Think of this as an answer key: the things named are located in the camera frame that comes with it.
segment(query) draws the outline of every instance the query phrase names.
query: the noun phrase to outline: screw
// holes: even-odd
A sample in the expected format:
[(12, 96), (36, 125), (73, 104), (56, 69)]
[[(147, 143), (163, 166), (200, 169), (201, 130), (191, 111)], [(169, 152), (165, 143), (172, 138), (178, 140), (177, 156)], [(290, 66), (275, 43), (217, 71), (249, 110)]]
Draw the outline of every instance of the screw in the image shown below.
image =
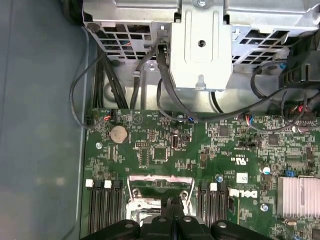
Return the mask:
[(224, 181), (224, 178), (221, 176), (221, 175), (216, 175), (215, 176), (215, 180), (218, 182), (218, 183), (222, 183)]
[(190, 223), (191, 220), (192, 220), (191, 217), (188, 217), (188, 216), (186, 216), (186, 217), (183, 218), (183, 221), (185, 221), (185, 222), (187, 222), (187, 223)]
[(150, 65), (149, 65), (149, 70), (150, 71), (154, 71), (156, 69), (156, 66), (153, 64), (153, 63), (151, 63)]
[(93, 33), (97, 33), (97, 32), (99, 32), (99, 30), (100, 30), (100, 26), (99, 26), (98, 24), (96, 24), (96, 23), (93, 23), (93, 22), (89, 22), (89, 23), (86, 25), (86, 27), (87, 27), (90, 31), (92, 31)]
[(266, 212), (266, 211), (268, 211), (268, 209), (269, 209), (269, 207), (268, 207), (267, 204), (261, 204), (260, 210), (261, 210), (262, 212)]
[(198, 5), (204, 7), (206, 5), (206, 0), (198, 0)]
[(225, 229), (227, 227), (227, 224), (225, 224), (224, 222), (218, 222), (218, 227)]
[(95, 147), (96, 147), (96, 149), (102, 149), (102, 143), (98, 141), (98, 142), (95, 144)]

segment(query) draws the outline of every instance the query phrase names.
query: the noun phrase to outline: metal drive bracket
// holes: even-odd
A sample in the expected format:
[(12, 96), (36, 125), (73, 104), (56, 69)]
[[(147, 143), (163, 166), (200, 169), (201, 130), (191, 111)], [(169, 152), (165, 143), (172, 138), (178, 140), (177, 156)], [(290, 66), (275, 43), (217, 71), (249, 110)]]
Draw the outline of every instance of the metal drive bracket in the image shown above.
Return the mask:
[(172, 23), (170, 72), (177, 89), (223, 91), (232, 73), (232, 26), (224, 0), (182, 0)]

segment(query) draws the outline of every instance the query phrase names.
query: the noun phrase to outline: colored wires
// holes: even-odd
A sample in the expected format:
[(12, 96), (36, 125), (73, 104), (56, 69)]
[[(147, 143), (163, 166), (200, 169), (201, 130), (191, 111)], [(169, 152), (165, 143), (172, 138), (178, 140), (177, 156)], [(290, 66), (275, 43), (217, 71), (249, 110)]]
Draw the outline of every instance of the colored wires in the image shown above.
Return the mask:
[(246, 124), (247, 124), (248, 126), (251, 126), (252, 121), (254, 120), (254, 117), (253, 117), (253, 116), (248, 116), (248, 115), (246, 115), (246, 116), (245, 116), (245, 120), (246, 120)]

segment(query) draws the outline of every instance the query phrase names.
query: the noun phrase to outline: heatsink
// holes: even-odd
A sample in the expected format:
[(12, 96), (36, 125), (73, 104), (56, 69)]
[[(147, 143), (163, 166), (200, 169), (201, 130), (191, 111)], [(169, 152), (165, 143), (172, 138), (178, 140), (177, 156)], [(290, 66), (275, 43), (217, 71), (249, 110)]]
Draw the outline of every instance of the heatsink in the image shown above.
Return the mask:
[(320, 217), (320, 179), (279, 177), (277, 213), (284, 218)]

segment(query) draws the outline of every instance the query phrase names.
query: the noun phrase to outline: integrated circuit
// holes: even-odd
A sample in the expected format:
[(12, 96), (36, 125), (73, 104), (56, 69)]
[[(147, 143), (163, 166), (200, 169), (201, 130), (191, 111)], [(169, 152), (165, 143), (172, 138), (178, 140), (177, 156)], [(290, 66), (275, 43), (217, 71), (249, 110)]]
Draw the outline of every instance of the integrated circuit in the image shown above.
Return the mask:
[(167, 149), (166, 148), (155, 148), (154, 149), (154, 160), (167, 160)]
[(222, 125), (219, 127), (219, 136), (220, 137), (229, 137), (229, 127), (226, 125)]
[(268, 145), (269, 146), (278, 146), (279, 145), (279, 135), (269, 134), (268, 136)]

